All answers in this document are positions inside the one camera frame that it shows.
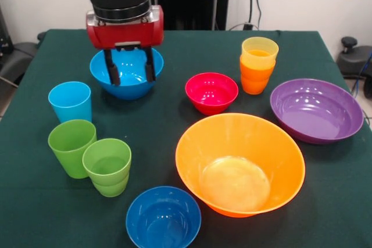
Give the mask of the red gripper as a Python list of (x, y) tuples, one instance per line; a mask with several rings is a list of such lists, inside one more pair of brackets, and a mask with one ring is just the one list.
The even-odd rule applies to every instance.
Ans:
[(110, 83), (120, 85), (119, 72), (110, 49), (140, 46), (146, 54), (145, 72), (148, 82), (156, 81), (152, 46), (160, 45), (164, 38), (163, 9), (152, 5), (149, 13), (126, 23), (108, 23), (100, 20), (91, 10), (86, 15), (88, 37), (93, 46), (103, 49)]

